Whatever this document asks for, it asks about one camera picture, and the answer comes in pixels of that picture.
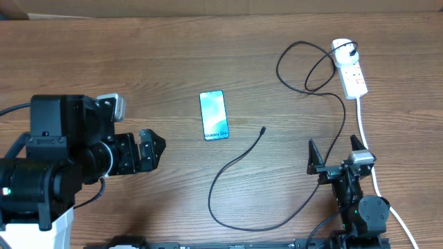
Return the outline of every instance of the power plug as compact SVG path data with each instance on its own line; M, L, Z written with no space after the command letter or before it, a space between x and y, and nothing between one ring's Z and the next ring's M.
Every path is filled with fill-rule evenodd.
M335 39L331 48L351 42L349 39ZM334 51L334 63L340 75L341 85L347 100L355 100L368 92L359 64L359 52L351 55L354 44L348 44Z

